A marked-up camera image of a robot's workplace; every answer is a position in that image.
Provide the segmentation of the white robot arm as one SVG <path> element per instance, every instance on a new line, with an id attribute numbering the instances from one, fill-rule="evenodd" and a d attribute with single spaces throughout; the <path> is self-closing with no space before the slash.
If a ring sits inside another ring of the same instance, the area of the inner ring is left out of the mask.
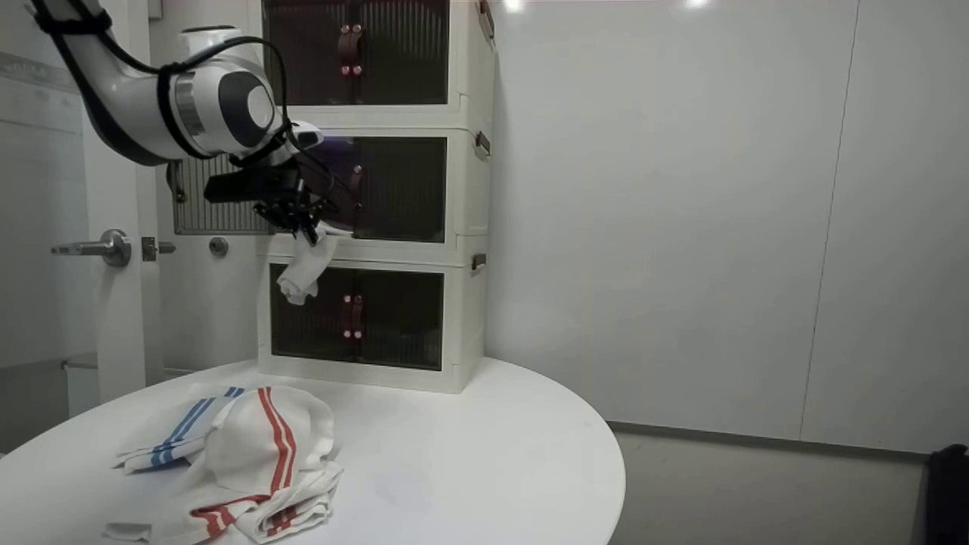
<path id="1" fill-rule="evenodd" d="M 232 23 L 190 28 L 186 61 L 153 65 L 112 33 L 100 0 L 32 0 L 37 28 L 66 64 L 91 128 L 122 158 L 175 168 L 186 161 L 232 164 L 207 182 L 209 202 L 248 202 L 268 224 L 309 245 L 339 234 L 328 193 L 309 178 L 320 161 L 312 128 L 288 112 L 288 75 L 242 55 L 280 47 Z"/>

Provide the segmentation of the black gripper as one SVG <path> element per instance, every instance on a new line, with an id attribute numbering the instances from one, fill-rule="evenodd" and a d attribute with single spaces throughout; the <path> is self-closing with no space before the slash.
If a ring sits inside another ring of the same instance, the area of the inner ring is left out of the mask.
<path id="1" fill-rule="evenodd" d="M 314 125 L 295 120 L 260 153 L 236 161 L 232 171 L 213 175 L 209 202 L 252 202 L 280 234 L 319 238 L 330 202 L 305 182 L 309 147 L 320 141 Z"/>

